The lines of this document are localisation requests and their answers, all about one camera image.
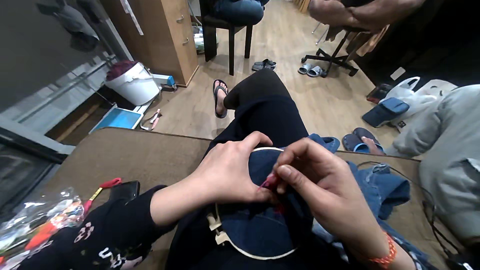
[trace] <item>black pants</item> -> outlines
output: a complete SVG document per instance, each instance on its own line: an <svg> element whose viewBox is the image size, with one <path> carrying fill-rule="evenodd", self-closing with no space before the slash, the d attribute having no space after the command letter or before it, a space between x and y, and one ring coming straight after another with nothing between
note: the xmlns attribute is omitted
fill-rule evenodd
<svg viewBox="0 0 480 270"><path fill-rule="evenodd" d="M235 119L210 144L241 141L254 131L267 135L274 147L285 147L307 137L297 105L277 74L262 69L238 83L223 101L235 110Z"/></svg>

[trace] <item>gray jacket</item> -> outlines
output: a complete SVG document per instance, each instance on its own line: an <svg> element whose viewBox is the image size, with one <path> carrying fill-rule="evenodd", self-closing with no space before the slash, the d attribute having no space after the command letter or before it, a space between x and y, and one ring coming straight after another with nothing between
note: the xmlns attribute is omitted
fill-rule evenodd
<svg viewBox="0 0 480 270"><path fill-rule="evenodd" d="M459 240L480 236L480 85L460 87L408 123L385 151L415 157L420 182Z"/></svg>

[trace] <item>laminate floor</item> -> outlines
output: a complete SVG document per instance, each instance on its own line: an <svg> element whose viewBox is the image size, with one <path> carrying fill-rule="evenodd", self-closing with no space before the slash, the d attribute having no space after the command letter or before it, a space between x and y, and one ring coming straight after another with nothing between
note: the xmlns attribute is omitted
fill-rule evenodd
<svg viewBox="0 0 480 270"><path fill-rule="evenodd" d="M342 34L334 42L316 46L325 25L312 34L317 22L300 13L291 1L271 0L265 7L263 20L253 27L249 59L243 56L245 28L235 35L235 76L228 74L228 31L218 29L218 55L209 62L199 55L200 67L189 87L174 93L162 91L161 98L145 113L145 118L149 118L161 108L163 116L154 131L214 138L233 120L234 112L229 111L224 119L215 117L213 81L222 79L233 88L253 73L251 66L255 61L270 58L278 63L276 73L296 102L309 133L341 139L360 126L370 130L384 146L389 146L398 134L395 129L372 128L360 118L372 108L365 96L374 88L361 70L350 77L347 70L334 68L327 78L310 78L297 72L303 56L315 54L318 46L332 53ZM326 62L308 62L326 67Z"/></svg>

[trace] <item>black phone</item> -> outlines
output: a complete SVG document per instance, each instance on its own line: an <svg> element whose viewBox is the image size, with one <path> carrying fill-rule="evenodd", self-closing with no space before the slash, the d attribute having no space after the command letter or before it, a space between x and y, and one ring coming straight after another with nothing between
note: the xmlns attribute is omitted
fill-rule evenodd
<svg viewBox="0 0 480 270"><path fill-rule="evenodd" d="M127 199L129 201L138 197L140 193L140 182L138 181L130 181L118 184L113 186L110 189L110 197L108 198L109 201L111 200L119 200L119 199Z"/></svg>

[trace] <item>flip-flop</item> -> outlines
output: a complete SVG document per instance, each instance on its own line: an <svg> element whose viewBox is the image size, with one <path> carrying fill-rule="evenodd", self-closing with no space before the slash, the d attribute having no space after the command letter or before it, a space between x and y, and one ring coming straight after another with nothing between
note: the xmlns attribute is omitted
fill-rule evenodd
<svg viewBox="0 0 480 270"><path fill-rule="evenodd" d="M303 66L301 66L299 68L299 73L302 74L302 75L305 75L307 74L307 72L312 69L313 65L312 64L304 64Z"/></svg>
<svg viewBox="0 0 480 270"><path fill-rule="evenodd" d="M253 65L255 65L255 66L265 66L266 64L269 64L269 65L271 65L271 66L273 66L273 67L276 66L276 62L273 62L272 60L270 60L270 59L268 59L268 58L265 59L265 60L263 60L263 61L261 61L261 62L255 62L255 63L253 63Z"/></svg>
<svg viewBox="0 0 480 270"><path fill-rule="evenodd" d="M307 72L307 75L312 77L312 78L316 78L318 76L320 76L320 73L322 73L322 68L319 67L319 66L316 66L312 69L310 69L308 72Z"/></svg>
<svg viewBox="0 0 480 270"><path fill-rule="evenodd" d="M252 66L253 71L259 71L259 70L264 69L264 68L275 70L275 66L271 66L269 64L265 64L265 65L256 65L255 64L255 65Z"/></svg>
<svg viewBox="0 0 480 270"><path fill-rule="evenodd" d="M213 88L213 99L214 99L214 101L215 101L214 112L215 112L215 116L216 116L217 118L225 118L225 116L227 116L228 110L225 110L225 112L224 112L222 115L220 115L220 114L218 114L218 113L216 112L216 104L217 104L217 102L218 102L218 96L217 96L218 90L221 89L221 90L225 93L225 95L228 95L227 90L225 90L225 88L223 88L222 86L220 86L220 83L223 83L223 84L227 85L224 81L219 80L219 79L216 79L215 81L213 81L213 87L212 87L212 88Z"/></svg>
<svg viewBox="0 0 480 270"><path fill-rule="evenodd" d="M364 129L363 127L357 127L353 130L352 133L356 135L360 139L360 141L362 137L372 139L373 142L377 145L378 149L382 152L384 151L384 148L380 145L380 142L377 140L377 138L375 138L375 136L370 131Z"/></svg>
<svg viewBox="0 0 480 270"><path fill-rule="evenodd" d="M342 138L342 144L346 151L370 153L368 145L364 144L355 134L345 135Z"/></svg>

